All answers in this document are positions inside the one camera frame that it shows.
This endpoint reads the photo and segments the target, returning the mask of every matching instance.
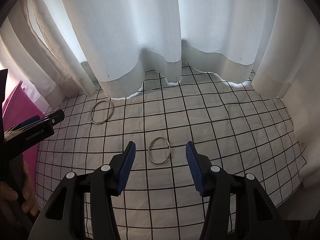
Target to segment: pink container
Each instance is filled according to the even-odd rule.
[[[40,118],[44,114],[36,107],[30,100],[25,91],[21,88],[22,81],[14,88],[9,97],[4,103],[2,108],[3,128],[7,131],[14,125],[17,125],[35,115]],[[34,145],[25,152],[23,152],[23,160],[28,163],[30,177],[33,181],[33,187],[36,188],[35,175],[36,175],[36,160],[38,155],[39,144]]]

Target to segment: black grid line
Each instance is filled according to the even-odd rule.
[[[240,161],[238,164],[241,168],[237,168],[238,170],[235,168],[233,170],[233,174],[244,175],[245,172],[252,172],[252,169],[261,170],[262,178],[259,178],[261,185],[266,188],[266,180],[271,179],[273,182],[274,187],[272,187],[268,194],[275,194],[275,204],[279,205],[280,203],[285,201],[290,195],[292,195],[292,192],[296,189],[296,183],[295,185],[293,185],[293,181],[294,179],[297,180],[297,178],[299,177],[297,159],[301,157],[304,158],[302,153],[305,150],[305,148],[301,149],[298,142],[293,142],[291,140],[293,131],[291,130],[291,126],[290,128],[286,126],[286,122],[292,123],[292,120],[289,115],[289,118],[286,119],[280,114],[280,111],[287,112],[286,107],[284,106],[282,101],[281,106],[276,106],[276,104],[273,102],[273,104],[275,105],[275,109],[269,110],[266,107],[266,103],[271,100],[263,99],[260,96],[259,98],[251,98],[249,93],[254,93],[252,92],[254,91],[252,87],[246,87],[244,84],[242,84],[243,89],[239,88],[239,86],[233,87],[232,83],[225,82],[221,79],[218,80],[213,77],[216,77],[215,74],[209,72],[201,73],[188,64],[182,68],[181,80],[177,84],[166,84],[166,79],[161,74],[155,71],[148,70],[146,71],[145,81],[148,81],[149,86],[146,87],[145,83],[143,83],[139,92],[133,97],[114,100],[105,95],[101,87],[99,87],[99,85],[97,84],[96,94],[93,97],[89,98],[84,93],[79,93],[78,95],[64,101],[64,103],[61,105],[61,109],[64,109],[66,112],[66,121],[55,127],[56,136],[44,140],[39,149],[36,172],[37,199],[45,203],[48,200],[48,192],[52,193],[52,191],[54,190],[53,182],[57,184],[57,182],[59,181],[57,179],[59,176],[53,174],[53,167],[55,168],[55,170],[57,167],[60,168],[60,179],[62,179],[62,169],[70,169],[80,174],[92,172],[95,170],[95,168],[98,168],[103,163],[108,162],[105,157],[106,154],[109,156],[113,156],[114,154],[123,152],[128,139],[133,140],[137,145],[136,152],[140,154],[144,153],[144,158],[139,159],[138,157],[136,157],[135,163],[137,165],[134,165],[132,169],[127,188],[123,192],[121,201],[117,201],[117,198],[112,199],[114,209],[120,212],[119,214],[123,214],[124,212],[122,218],[116,215],[118,226],[121,228],[126,228],[126,230],[124,230],[125,235],[123,234],[122,237],[126,238],[127,240],[133,238],[133,235],[131,235],[131,231],[128,230],[129,228],[135,228],[135,230],[148,229],[150,230],[151,239],[155,237],[154,229],[176,228],[177,238],[181,240],[183,238],[180,231],[183,230],[183,228],[188,226],[200,225],[204,222],[206,204],[208,203],[208,200],[201,197],[196,197],[194,195],[195,189],[193,187],[193,181],[185,179],[187,176],[189,176],[189,170],[187,167],[188,164],[185,160],[185,155],[183,154],[183,148],[185,147],[185,143],[188,140],[186,139],[185,142],[179,141],[176,138],[179,137],[177,131],[181,131],[182,133],[184,133],[184,131],[189,133],[188,131],[190,131],[189,135],[191,136],[191,140],[194,141],[195,136],[197,136],[196,133],[198,132],[196,127],[199,127],[199,125],[208,125],[212,129],[213,136],[211,138],[207,137],[203,138],[202,140],[194,141],[196,148],[199,147],[204,149],[204,152],[199,152],[200,154],[207,154],[205,151],[214,151],[214,155],[209,159],[212,162],[220,162],[222,168],[224,168],[224,163],[227,164],[227,166],[230,166],[232,162],[231,160],[235,160],[233,158],[239,157]],[[206,88],[209,86],[214,87],[215,91]],[[191,87],[194,87],[199,92],[185,94],[185,91],[187,89],[190,89]],[[221,87],[224,87],[225,89],[226,87],[229,87],[229,89],[226,89],[227,92],[225,92],[223,90],[220,90]],[[237,91],[239,89],[241,91],[244,91],[244,93],[247,94],[250,100],[241,101],[238,98]],[[224,101],[224,99],[230,97],[231,94],[236,98],[236,101]],[[213,97],[218,97],[221,103],[215,105],[211,105],[210,103],[208,104],[207,99]],[[199,104],[190,103],[197,102],[198,98],[201,100]],[[108,120],[105,127],[101,129],[101,126],[92,124],[90,122],[89,112],[92,106],[94,106],[98,101],[105,99],[111,99],[111,101],[114,102],[114,117]],[[255,104],[257,103],[263,104],[267,111],[258,111],[258,109],[255,107]],[[252,113],[247,113],[244,111],[243,107],[248,105],[252,107]],[[228,111],[229,106],[239,106],[242,114],[239,116],[231,116],[231,113]],[[217,111],[221,107],[225,109],[227,115],[216,117],[215,114],[218,113]],[[100,105],[100,107],[97,107],[93,114],[109,114],[109,110],[109,104],[106,107],[101,107]],[[120,111],[122,110],[124,111],[123,116],[120,114]],[[202,121],[197,120],[196,122],[191,121],[192,116],[190,114],[192,111],[197,111],[198,113],[205,112],[208,115],[207,120],[209,121],[206,121],[205,119],[202,119]],[[281,116],[280,121],[273,120],[271,114],[274,114],[275,112],[277,112]],[[268,114],[271,123],[263,123],[260,117],[261,114]],[[251,117],[258,118],[262,124],[262,127],[252,129],[248,122],[248,118]],[[238,120],[239,118],[245,118],[246,123],[250,128],[249,131],[240,132],[239,130],[236,130],[237,127],[234,126],[231,121]],[[221,131],[219,130],[219,126],[215,128],[215,124],[222,121],[230,122],[232,133],[220,137],[222,135],[220,134]],[[285,132],[280,133],[278,130],[276,130],[277,135],[273,136],[273,138],[269,138],[266,129],[271,126],[274,126],[277,129],[277,125],[280,124],[285,126]],[[62,133],[62,129],[66,130],[63,136],[64,138],[61,138],[61,136],[59,136],[58,138],[59,132]],[[70,131],[74,131],[74,133],[72,133],[71,135],[68,133],[67,135],[68,129],[70,129]],[[258,132],[259,130],[264,130],[266,135],[266,142],[257,145],[253,136],[253,132]],[[254,145],[249,149],[243,150],[238,144],[237,136],[247,134],[248,132],[251,133]],[[170,161],[168,160],[166,163],[160,166],[151,165],[147,158],[147,141],[151,141],[151,139],[157,137],[153,136],[153,134],[157,133],[166,134],[167,138],[172,144],[171,148],[173,151],[172,155],[170,156]],[[286,139],[285,136],[289,136],[291,142],[291,144],[287,145],[286,147],[284,146],[283,141]],[[236,141],[235,152],[226,152],[224,146],[220,144],[220,140],[228,139],[231,137],[234,137]],[[92,143],[89,142],[90,139],[96,141],[97,145],[92,146]],[[281,141],[282,146],[281,148],[277,149],[276,152],[273,152],[271,144],[275,143],[277,140]],[[211,145],[207,144],[210,142],[215,143],[215,149],[207,148],[206,145]],[[72,143],[72,147],[68,147],[71,149],[70,151],[65,148],[65,145],[67,146],[68,143]],[[267,145],[270,147],[270,156],[264,156],[262,160],[260,159],[260,154],[258,153],[255,162],[250,163],[250,165],[246,163],[247,159],[244,158],[245,152],[257,149],[258,147],[266,147]],[[165,152],[167,151],[167,147],[165,146],[165,144],[159,144],[159,146],[153,148],[153,150]],[[286,158],[286,151],[289,150],[292,150],[294,153],[294,159],[291,159],[290,161]],[[53,155],[62,155],[61,164],[57,164],[56,162],[54,163],[53,161],[52,163],[49,163],[46,158],[48,153]],[[72,155],[71,165],[65,162],[63,159],[63,156],[66,154]],[[281,155],[284,155],[285,157],[285,166],[278,169],[276,167],[275,158]],[[272,174],[265,175],[262,169],[262,165],[267,165],[269,161],[272,161],[274,163],[276,170]],[[295,163],[296,170],[291,171],[289,169],[289,166],[292,166],[293,163]],[[45,167],[49,164],[52,168],[51,176],[50,174],[45,172]],[[283,171],[284,169],[288,170],[290,178],[286,181],[283,180],[283,182],[285,183],[281,185],[278,173]],[[157,176],[159,177],[159,182],[161,182],[160,184],[157,184],[158,182],[157,180],[155,180]],[[162,183],[163,180],[170,180],[171,182]],[[134,198],[131,199],[132,194],[137,192],[140,192],[142,195],[145,194],[145,198],[141,197],[139,200],[135,200]],[[155,204],[158,201],[155,194],[161,194],[161,192],[168,192],[172,194],[167,195],[170,203],[168,201],[168,204],[164,206]],[[135,206],[133,204],[134,201],[142,201],[141,206],[138,204],[136,204]],[[91,227],[89,227],[89,225],[91,224],[91,219],[88,214],[89,205],[90,201],[89,199],[87,199],[86,194],[85,210],[87,215],[85,217],[85,231],[86,235],[92,238],[93,235],[91,232]],[[161,224],[159,222],[160,219],[157,217],[159,214],[158,212],[160,212],[161,214],[166,214],[166,218],[170,218],[171,222],[169,224]],[[186,217],[190,212],[193,212],[196,218],[188,218],[187,220]],[[231,227],[229,229],[231,231],[234,230],[234,216],[235,213],[230,211],[229,226],[231,225]],[[137,217],[142,218],[141,220],[145,221],[136,222]]]

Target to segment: white grid cloth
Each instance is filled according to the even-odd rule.
[[[253,173],[277,206],[300,184],[298,170],[306,163],[293,135],[293,124],[281,99],[269,100],[247,82],[223,81],[214,73],[188,64],[181,81],[168,83],[156,71],[146,71],[143,86],[129,98],[108,98],[99,84],[93,97],[84,93],[63,102],[65,119],[39,147],[36,194],[44,206],[69,171],[93,172],[122,153],[129,141],[136,158],[126,186],[112,203],[121,239],[199,239],[208,198],[195,190],[185,155],[193,141],[198,153],[231,174]],[[114,112],[104,124],[90,122],[90,110],[111,100]],[[99,104],[94,121],[104,120],[108,103]],[[163,164],[148,158],[150,142],[169,139],[172,155]],[[151,155],[160,162],[168,154],[164,140]],[[235,195],[231,195],[229,230],[235,227]],[[90,194],[85,204],[86,234],[92,238]]]

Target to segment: sheer curtain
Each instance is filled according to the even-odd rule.
[[[95,78],[121,98],[148,69],[178,82],[181,62],[234,83],[254,70],[254,89],[283,98],[315,160],[319,30],[303,0],[19,0],[0,30],[0,60],[53,108],[80,90],[91,95]],[[302,177],[320,158],[309,165]]]

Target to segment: silver bracelet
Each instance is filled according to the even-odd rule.
[[[165,141],[167,142],[168,148],[169,148],[169,154],[167,155],[166,159],[165,159],[163,162],[160,162],[160,163],[154,162],[154,161],[151,159],[151,156],[150,156],[150,149],[151,149],[152,145],[154,144],[154,142],[155,142],[156,140],[158,140],[158,139],[163,139],[163,140],[165,140]],[[164,162],[170,157],[170,155],[171,155],[171,147],[170,147],[170,143],[169,143],[169,141],[167,140],[167,138],[160,136],[160,137],[154,138],[154,139],[151,141],[151,143],[150,143],[150,145],[149,145],[149,148],[148,148],[148,156],[149,156],[149,159],[151,160],[152,163],[154,163],[154,164],[164,163]]]
[[[103,120],[102,122],[94,122],[94,121],[93,121],[92,112],[93,112],[93,110],[96,108],[96,106],[97,106],[98,104],[102,103],[102,102],[108,102],[108,103],[111,105],[111,113],[110,113],[110,114],[107,116],[107,118],[106,118],[105,120]],[[94,124],[102,124],[102,123],[108,121],[108,120],[110,119],[110,117],[112,116],[112,114],[113,114],[113,104],[112,104],[112,102],[109,101],[109,100],[103,100],[103,101],[100,101],[100,102],[96,103],[96,104],[94,105],[94,107],[91,109],[91,111],[90,111],[90,120],[91,120],[91,122],[94,123]]]

